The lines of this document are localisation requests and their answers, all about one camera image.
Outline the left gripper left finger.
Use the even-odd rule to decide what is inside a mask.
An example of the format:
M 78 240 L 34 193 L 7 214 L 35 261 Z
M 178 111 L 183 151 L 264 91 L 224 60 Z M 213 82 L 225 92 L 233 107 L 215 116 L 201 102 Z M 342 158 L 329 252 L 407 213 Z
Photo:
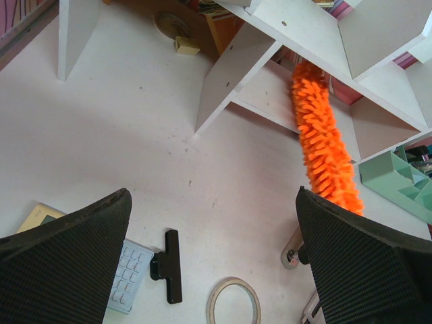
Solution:
M 1 239 L 2 323 L 102 323 L 132 197 L 122 188 Z

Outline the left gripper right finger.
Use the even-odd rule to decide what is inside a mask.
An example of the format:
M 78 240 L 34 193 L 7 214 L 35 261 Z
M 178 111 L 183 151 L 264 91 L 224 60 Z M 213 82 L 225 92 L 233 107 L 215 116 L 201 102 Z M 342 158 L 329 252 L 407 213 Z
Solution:
M 301 187 L 296 212 L 326 323 L 430 323 L 431 241 Z

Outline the black silver pen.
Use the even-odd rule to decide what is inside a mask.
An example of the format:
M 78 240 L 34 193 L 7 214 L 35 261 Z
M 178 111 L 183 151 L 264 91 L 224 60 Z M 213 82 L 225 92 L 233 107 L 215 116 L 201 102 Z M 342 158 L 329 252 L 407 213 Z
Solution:
M 311 296 L 310 300 L 304 307 L 300 322 L 302 324 L 325 323 L 317 291 L 314 292 L 314 294 Z

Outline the orange microfiber duster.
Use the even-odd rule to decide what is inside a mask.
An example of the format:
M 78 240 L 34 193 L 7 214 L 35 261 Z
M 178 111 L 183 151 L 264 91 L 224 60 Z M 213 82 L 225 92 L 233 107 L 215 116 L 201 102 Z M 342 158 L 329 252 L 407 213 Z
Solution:
M 323 71 L 309 61 L 292 74 L 292 103 L 311 190 L 362 216 L 363 201 L 354 182 L 354 166 L 337 127 Z

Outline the white wooden bookshelf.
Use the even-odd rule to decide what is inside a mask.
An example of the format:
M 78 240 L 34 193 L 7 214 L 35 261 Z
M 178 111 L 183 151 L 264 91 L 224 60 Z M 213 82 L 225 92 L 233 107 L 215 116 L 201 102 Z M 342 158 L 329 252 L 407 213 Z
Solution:
M 296 52 L 361 94 L 334 105 L 355 162 L 431 134 L 431 2 L 352 1 L 337 20 L 312 1 L 222 1 L 243 19 L 204 79 L 195 132 L 230 104 L 289 130 L 290 73 L 272 62 L 281 48 Z

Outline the black white stapler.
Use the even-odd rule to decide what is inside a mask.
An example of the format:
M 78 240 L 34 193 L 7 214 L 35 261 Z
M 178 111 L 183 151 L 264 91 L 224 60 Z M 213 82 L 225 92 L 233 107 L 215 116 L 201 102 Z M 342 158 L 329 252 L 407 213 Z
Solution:
M 310 263 L 299 226 L 282 250 L 281 262 L 288 270 L 295 269 L 299 264 L 307 265 Z

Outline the mint green desk organizer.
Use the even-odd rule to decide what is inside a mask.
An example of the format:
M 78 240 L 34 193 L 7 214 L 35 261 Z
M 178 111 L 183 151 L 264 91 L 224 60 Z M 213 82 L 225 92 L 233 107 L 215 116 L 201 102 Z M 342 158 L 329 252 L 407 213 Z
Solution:
M 364 186 L 431 224 L 431 154 L 425 146 L 401 145 L 360 163 L 358 170 Z

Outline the black T-shaped clip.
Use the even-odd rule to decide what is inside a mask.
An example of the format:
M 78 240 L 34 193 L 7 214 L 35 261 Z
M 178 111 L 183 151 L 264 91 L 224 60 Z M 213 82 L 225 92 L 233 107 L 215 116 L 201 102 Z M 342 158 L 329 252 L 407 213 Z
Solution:
M 183 301 L 178 230 L 170 229 L 165 232 L 165 251 L 153 256 L 150 262 L 150 276 L 154 281 L 166 281 L 169 304 L 178 304 Z

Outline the yellow sticky notes under shelf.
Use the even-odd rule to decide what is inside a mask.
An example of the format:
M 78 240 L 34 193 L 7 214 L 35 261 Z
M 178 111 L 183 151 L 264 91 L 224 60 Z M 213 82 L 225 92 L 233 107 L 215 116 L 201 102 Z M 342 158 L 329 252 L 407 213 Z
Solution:
M 190 38 L 177 36 L 175 38 L 175 51 L 182 55 L 197 55 L 200 52 L 200 47 Z

